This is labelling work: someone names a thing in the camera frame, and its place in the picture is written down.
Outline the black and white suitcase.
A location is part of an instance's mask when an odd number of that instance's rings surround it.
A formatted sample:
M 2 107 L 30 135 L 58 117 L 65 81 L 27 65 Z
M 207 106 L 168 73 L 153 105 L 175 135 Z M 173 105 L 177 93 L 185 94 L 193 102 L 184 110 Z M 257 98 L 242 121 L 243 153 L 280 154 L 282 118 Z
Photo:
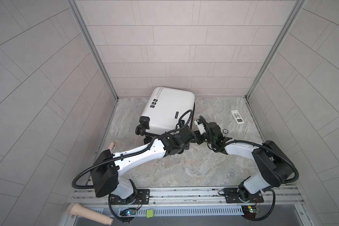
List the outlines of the black and white suitcase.
M 135 134 L 156 137 L 179 128 L 179 122 L 192 126 L 193 116 L 186 113 L 195 110 L 195 95 L 190 91 L 157 87 L 139 118 Z

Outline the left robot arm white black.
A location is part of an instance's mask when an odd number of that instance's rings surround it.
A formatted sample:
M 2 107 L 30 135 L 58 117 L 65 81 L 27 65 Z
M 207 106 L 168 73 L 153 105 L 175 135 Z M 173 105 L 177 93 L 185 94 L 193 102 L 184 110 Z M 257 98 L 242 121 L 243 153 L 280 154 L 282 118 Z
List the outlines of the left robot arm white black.
M 111 153 L 111 150 L 105 150 L 91 167 L 73 179 L 72 187 L 93 189 L 98 198 L 114 194 L 123 200 L 128 199 L 135 193 L 135 188 L 131 180 L 121 180 L 124 173 L 146 162 L 175 155 L 195 139 L 196 134 L 185 126 L 177 134 L 164 133 L 129 151 Z

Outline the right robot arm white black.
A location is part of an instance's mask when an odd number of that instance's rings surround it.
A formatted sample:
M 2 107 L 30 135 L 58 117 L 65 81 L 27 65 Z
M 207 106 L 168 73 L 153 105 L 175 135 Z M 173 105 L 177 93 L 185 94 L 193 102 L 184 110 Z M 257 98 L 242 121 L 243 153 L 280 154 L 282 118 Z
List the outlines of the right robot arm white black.
M 238 186 L 237 193 L 242 202 L 249 202 L 250 196 L 260 190 L 265 191 L 298 180 L 299 172 L 295 165 L 273 141 L 257 144 L 233 140 L 223 136 L 215 122 L 207 123 L 204 118 L 197 119 L 195 125 L 198 128 L 195 132 L 198 144 L 205 142 L 215 153 L 238 155 L 255 161 L 259 173 L 245 179 Z

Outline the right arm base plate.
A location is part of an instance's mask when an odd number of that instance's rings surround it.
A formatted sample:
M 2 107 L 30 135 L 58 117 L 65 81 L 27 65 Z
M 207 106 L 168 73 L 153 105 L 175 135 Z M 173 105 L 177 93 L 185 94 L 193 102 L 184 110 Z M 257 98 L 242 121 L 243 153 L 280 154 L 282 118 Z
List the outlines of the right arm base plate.
M 224 196 L 226 203 L 263 203 L 264 198 L 261 190 L 255 194 L 250 194 L 243 190 L 240 190 L 238 187 L 227 187 L 223 188 L 218 192 L 219 195 Z

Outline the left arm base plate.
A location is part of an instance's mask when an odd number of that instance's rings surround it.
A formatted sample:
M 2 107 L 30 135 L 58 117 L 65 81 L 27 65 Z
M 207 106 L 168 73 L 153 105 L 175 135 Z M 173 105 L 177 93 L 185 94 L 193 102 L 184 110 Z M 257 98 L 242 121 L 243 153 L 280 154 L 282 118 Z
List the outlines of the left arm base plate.
M 110 195 L 109 202 L 111 205 L 138 205 L 138 204 L 149 204 L 150 190 L 149 189 L 138 189 L 133 195 L 127 199 L 121 199 L 117 195 Z

